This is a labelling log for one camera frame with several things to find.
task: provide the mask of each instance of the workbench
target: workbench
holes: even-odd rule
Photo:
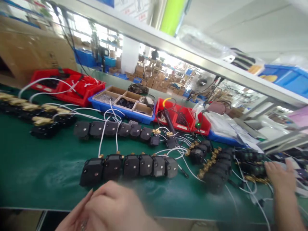
[[[96,72],[92,73],[92,76],[106,82],[106,86],[114,85],[126,89],[131,84],[130,81],[104,73]],[[18,91],[15,89],[13,94],[17,95]],[[29,97],[34,92],[34,90],[25,91],[24,96]],[[150,89],[150,94],[156,99],[170,97],[153,89]],[[181,101],[179,97],[175,98],[179,104],[193,106],[192,102]],[[47,102],[65,104],[46,95],[41,95],[34,101],[39,104]],[[99,116],[97,112],[89,110],[80,111],[80,113]],[[84,117],[78,117],[78,120],[91,121]],[[84,162],[98,155],[99,140],[78,140],[73,135],[73,127],[62,129],[50,140],[40,140],[29,134],[31,124],[6,114],[0,114],[0,124],[2,131],[0,207],[62,211],[73,209],[90,190],[79,186],[79,180]],[[153,154],[166,149],[163,144],[151,148],[139,140],[120,137],[118,145],[122,155],[128,155],[131,152],[136,155],[141,152]],[[215,142],[213,145],[226,147],[224,144]],[[115,138],[104,137],[102,150],[105,156],[114,154]],[[178,157],[179,153],[172,152],[169,155]],[[197,175],[198,168],[191,165],[187,157],[185,158],[193,173]],[[129,181],[120,179],[119,183],[133,188],[152,216],[226,222],[237,222],[239,219],[241,223],[265,223],[259,207],[251,202],[248,194],[227,183],[239,211],[237,216],[234,202],[226,188],[221,195],[208,193],[206,185],[190,174],[183,159],[179,159],[178,163],[189,174],[189,179],[179,171],[178,175],[172,179],[140,177]],[[235,164],[233,169],[239,174]],[[234,174],[231,179],[239,183]],[[258,199],[272,197],[269,188],[261,184],[258,184],[256,196]],[[304,199],[300,198],[300,204],[304,209],[308,209],[308,203]],[[273,222],[272,205],[273,202],[270,201],[264,207],[270,222]]]

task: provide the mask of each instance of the metal shelf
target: metal shelf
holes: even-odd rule
[[[132,38],[147,46],[159,48],[171,56],[179,58],[189,64],[199,67],[213,74],[264,94],[288,106],[304,107],[308,105],[308,99],[299,96],[278,85],[270,83],[255,75],[252,75],[223,60],[204,56],[161,31],[150,27],[137,19],[123,15],[96,0],[54,0],[59,6],[73,11],[83,17],[94,20],[113,31]]]

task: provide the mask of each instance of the ceiling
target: ceiling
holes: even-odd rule
[[[183,25],[266,62],[281,54],[308,58],[307,5],[308,0],[192,0]]]

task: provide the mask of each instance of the blue plastic crate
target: blue plastic crate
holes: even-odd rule
[[[128,80],[128,77],[125,74],[114,73],[113,75],[119,77],[120,79]]]
[[[134,80],[133,80],[133,82],[134,83],[141,83],[141,78],[138,78],[138,77],[136,77],[136,78],[134,78]]]
[[[274,84],[308,98],[308,73],[301,68],[280,65],[265,65],[260,75],[276,75]]]
[[[91,102],[92,106],[95,108],[95,109],[98,109],[102,112],[104,111],[107,111],[108,109],[111,109],[110,105],[107,104],[107,103],[103,103],[103,102],[99,102],[97,100],[94,99],[94,97],[97,95],[93,95],[91,97],[88,98],[89,102]],[[122,107],[118,107],[116,105],[112,105],[112,108],[113,109],[117,109],[121,112],[123,112],[125,114],[126,117],[128,118],[131,118],[131,119],[135,119],[136,121],[140,122],[140,123],[143,123],[143,124],[150,124],[151,121],[153,121],[155,119],[155,110],[156,110],[156,102],[154,102],[154,109],[153,109],[153,115],[152,117],[149,117],[149,116],[145,116],[143,114],[140,114],[140,113],[137,113],[137,112],[133,112],[133,111],[129,111],[128,109],[124,109]],[[123,118],[124,116],[122,115],[122,113],[118,112],[118,111],[114,111],[115,114],[119,115],[121,118]]]
[[[116,66],[116,59],[105,56],[105,65],[115,67]]]
[[[211,129],[208,135],[208,138],[212,141],[215,142],[220,142],[220,143],[225,143],[231,146],[235,146],[235,147],[240,147],[240,148],[246,148],[246,145],[244,144],[240,144],[237,140],[229,138],[229,137],[224,137],[224,136],[219,136],[216,135]]]
[[[79,60],[78,60],[76,53],[74,52],[76,63],[81,64],[83,66],[87,66],[87,67],[97,66],[97,63],[96,63],[91,51],[77,50],[77,49],[75,49],[75,51],[76,51],[78,58],[79,58]]]

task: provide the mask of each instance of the red plastic bin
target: red plastic bin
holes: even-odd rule
[[[89,77],[89,76],[85,76],[83,78],[86,79],[89,78],[89,80],[94,80],[94,78]],[[73,85],[74,83],[76,83],[78,80],[80,79],[80,75],[71,75],[66,82],[69,85]],[[102,91],[105,89],[105,82],[101,82],[98,81],[99,84],[98,85],[90,85],[85,87],[85,84],[87,82],[85,81],[80,81],[75,87],[74,89],[83,96],[83,98],[81,98],[78,94],[76,94],[74,91],[67,91],[69,90],[69,86],[66,85],[63,82],[60,82],[58,84],[58,92],[62,92],[62,91],[67,91],[61,94],[56,94],[55,96],[59,99],[62,100],[64,102],[68,102],[68,103],[72,103],[72,104],[77,104],[81,107],[87,107],[89,106],[91,103],[88,101],[88,98],[95,95],[96,93]]]
[[[210,129],[211,129],[211,123],[208,121],[206,116],[203,115],[201,112],[198,114],[198,119],[199,119],[199,123],[201,124],[200,131],[199,131],[199,129],[194,127],[193,128],[193,132],[197,133],[197,134],[202,134],[202,135],[208,136],[209,132],[210,132]]]
[[[164,99],[158,98],[158,101],[157,101],[157,104],[156,104],[155,119],[153,120],[156,123],[157,123],[157,119],[158,119],[157,118],[157,113],[164,109],[163,101],[164,101]],[[174,105],[174,102],[172,102],[172,101],[166,101],[165,102],[165,107],[166,108],[172,108],[173,105]],[[174,122],[176,120],[176,117],[177,117],[177,113],[172,111],[172,110],[169,110],[169,115],[170,115],[170,119],[171,119],[172,124],[174,124]],[[168,125],[166,120],[159,120],[159,124]]]
[[[181,119],[181,116],[177,114],[176,120],[173,123],[174,128],[177,129],[177,130],[183,131],[183,132],[193,131],[195,124],[196,124],[196,120],[195,120],[195,117],[193,116],[191,110],[187,107],[183,107],[183,106],[178,105],[178,104],[176,104],[174,110],[177,111],[179,114],[181,113],[188,123],[188,125],[187,125],[186,122],[185,122],[185,125],[178,124],[177,120]]]
[[[64,71],[64,73],[68,73],[68,74],[71,74],[71,75],[73,75],[73,74],[74,75],[80,75],[80,76],[82,75],[81,73],[79,73],[77,71],[73,71],[73,70],[71,70],[69,68],[64,68],[63,71]],[[32,83],[32,82],[34,82],[34,81],[36,81],[38,79],[48,78],[51,75],[60,75],[59,69],[37,70],[32,75],[30,83]],[[37,84],[32,85],[31,88],[35,89],[35,90],[38,90],[38,91],[41,91],[41,92],[48,92],[48,93],[59,92],[58,91],[59,84],[58,84],[58,86],[55,89],[52,89],[52,88],[49,88],[49,87],[47,87],[45,85],[40,84],[40,82],[38,82]]]

